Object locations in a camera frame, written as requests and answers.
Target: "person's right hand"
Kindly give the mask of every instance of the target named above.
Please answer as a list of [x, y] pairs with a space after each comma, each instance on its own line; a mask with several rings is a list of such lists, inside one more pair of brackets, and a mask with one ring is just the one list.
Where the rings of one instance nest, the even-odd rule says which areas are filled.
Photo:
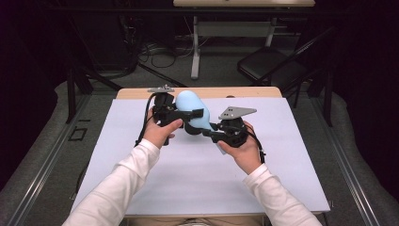
[[[252, 125], [247, 121], [244, 121], [244, 124], [247, 126], [248, 131], [254, 134]], [[233, 148], [222, 140], [219, 140], [217, 144], [231, 155], [235, 163], [248, 175], [262, 164], [259, 158], [258, 144], [251, 136], [248, 136], [247, 141], [238, 148]]]

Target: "person's left hand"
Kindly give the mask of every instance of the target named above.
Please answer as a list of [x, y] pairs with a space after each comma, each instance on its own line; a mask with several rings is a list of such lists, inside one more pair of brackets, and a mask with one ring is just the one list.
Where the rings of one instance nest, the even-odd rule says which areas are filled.
[[152, 116], [152, 109], [148, 111], [147, 121], [148, 122], [146, 126], [146, 131], [144, 132], [143, 138], [153, 143], [159, 149], [162, 148], [165, 140], [167, 140], [168, 137], [174, 137], [172, 132], [180, 128], [183, 124], [183, 121], [181, 119], [178, 119], [169, 123], [166, 126], [161, 127], [156, 124], [156, 121]]

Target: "chair seat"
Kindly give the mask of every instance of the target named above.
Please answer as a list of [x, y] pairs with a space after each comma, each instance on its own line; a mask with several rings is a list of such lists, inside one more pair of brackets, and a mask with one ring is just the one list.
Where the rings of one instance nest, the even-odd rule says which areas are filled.
[[[250, 81], [256, 82], [265, 74], [269, 73], [272, 69], [279, 65], [287, 56], [282, 52], [264, 47], [261, 50], [243, 58], [237, 63], [238, 70], [247, 77]], [[301, 64], [292, 61], [284, 65], [284, 67], [273, 73], [271, 83], [268, 86], [277, 87], [284, 92], [286, 89], [290, 89], [294, 81], [305, 73], [308, 69]], [[263, 80], [265, 85], [268, 82], [266, 78]]]

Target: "hand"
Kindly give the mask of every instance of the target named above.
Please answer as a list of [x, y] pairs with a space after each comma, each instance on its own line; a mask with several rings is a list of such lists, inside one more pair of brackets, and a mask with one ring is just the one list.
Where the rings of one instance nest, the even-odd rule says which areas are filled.
[[158, 147], [158, 149], [162, 148], [167, 138], [173, 138], [174, 135], [171, 133], [177, 130], [183, 124], [183, 121], [178, 119], [166, 126], [161, 127], [156, 124], [156, 121], [152, 116], [152, 109], [148, 111], [147, 121], [146, 131], [144, 132], [143, 138], [153, 143], [156, 147]]
[[[247, 121], [244, 121], [244, 124], [247, 126], [248, 131], [254, 134], [252, 125]], [[259, 158], [258, 144], [251, 136], [248, 136], [247, 141], [238, 148], [233, 148], [222, 140], [219, 140], [217, 144], [231, 155], [235, 163], [248, 175], [262, 164]]]

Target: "forearm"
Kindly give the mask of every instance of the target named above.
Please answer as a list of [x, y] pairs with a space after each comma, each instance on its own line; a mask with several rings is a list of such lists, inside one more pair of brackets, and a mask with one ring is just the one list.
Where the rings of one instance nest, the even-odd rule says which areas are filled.
[[317, 218], [295, 198], [262, 164], [245, 180], [245, 184], [263, 206], [274, 226], [321, 225]]
[[118, 225], [158, 158], [159, 149], [143, 139], [76, 206], [64, 225]]

